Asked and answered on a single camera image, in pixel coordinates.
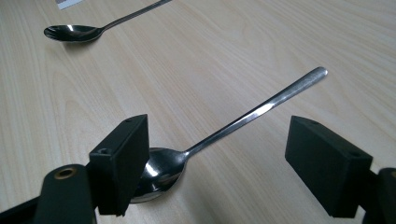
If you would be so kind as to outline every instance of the metal spoon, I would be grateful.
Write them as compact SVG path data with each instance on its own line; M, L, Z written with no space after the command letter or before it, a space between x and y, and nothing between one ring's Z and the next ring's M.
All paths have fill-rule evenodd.
M163 147L151 148L149 150L148 163L140 177L139 186L134 193L131 203L143 203L163 195L175 185L183 173L187 160L193 155L275 108L277 105L289 100L294 95L313 86L326 77L326 75L327 70L323 67L312 70L283 91L185 151L176 151Z
M124 21L128 21L136 16L139 16L145 12L148 12L156 7L159 7L167 2L172 0L161 0L158 1L148 7L144 7L128 16L122 17L116 21L109 23L108 25L102 28L96 28L91 26L83 26L83 25L56 25L47 27L44 30L44 35L46 35L50 39L63 41L63 42L87 42L92 41L102 33L111 27L118 25Z

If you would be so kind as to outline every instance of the light wood surface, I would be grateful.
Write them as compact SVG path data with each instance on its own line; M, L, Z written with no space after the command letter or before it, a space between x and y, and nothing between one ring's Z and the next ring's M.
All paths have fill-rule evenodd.
M394 0L174 0L84 45L47 26L104 26L152 0L0 1L0 211L148 114L152 147L184 150L322 65L328 77L192 158L177 186L99 223L361 223L329 217L284 159L290 116L396 166Z

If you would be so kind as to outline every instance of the spoon bowl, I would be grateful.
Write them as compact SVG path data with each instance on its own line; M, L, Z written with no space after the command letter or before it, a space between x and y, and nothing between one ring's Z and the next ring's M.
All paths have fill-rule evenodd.
M128 21L136 16L139 16L143 13L146 13L155 7L159 7L171 0L161 0L158 1L148 7L144 7L130 15L122 17L116 21L109 23L108 25L97 28L92 26L83 26L83 25L56 25L47 27L44 30L44 35L50 39L58 40L62 42L69 43L79 43L79 42L87 42L93 41L94 39L99 38L102 33L111 27L118 25L124 21Z
M148 162L140 177L140 182L131 203L144 203L160 197L180 179L188 159L193 155L219 141L226 135L233 133L276 106L286 102L291 97L310 88L326 76L327 70L323 67L312 70L302 78L293 82L283 91L280 91L267 101L248 111L245 115L234 120L215 133L212 133L207 138L185 151L176 151L163 147L151 148L149 150Z

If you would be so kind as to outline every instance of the silver spoon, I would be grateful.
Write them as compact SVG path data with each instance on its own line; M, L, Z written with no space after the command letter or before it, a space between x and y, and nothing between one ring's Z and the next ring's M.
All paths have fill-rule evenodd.
M294 95L313 86L326 75L327 70L323 67L312 70L283 91L185 151L176 151L163 147L151 148L149 150L149 160L140 177L139 185L131 203L144 203L163 195L175 185L183 173L187 160L193 155L275 108L277 105L289 100Z
M46 35L50 39L63 41L63 42L87 42L92 41L102 33L111 27L118 25L124 21L128 21L134 17L137 17L145 12L148 12L156 7L159 7L167 2L172 0L161 0L158 1L148 7L144 7L128 16L122 17L116 21L109 23L108 25L97 28L91 26L83 26L83 25L56 25L47 27L44 30L44 35Z

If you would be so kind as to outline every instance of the wood grain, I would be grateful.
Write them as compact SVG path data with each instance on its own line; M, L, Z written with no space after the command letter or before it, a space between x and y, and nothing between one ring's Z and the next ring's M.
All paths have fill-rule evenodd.
M154 1L0 1L0 211L148 114L150 145L185 149L322 65L316 87L189 161L178 185L100 223L361 223L328 217L284 159L291 115L396 166L393 0L174 0L91 44L43 35L104 26Z

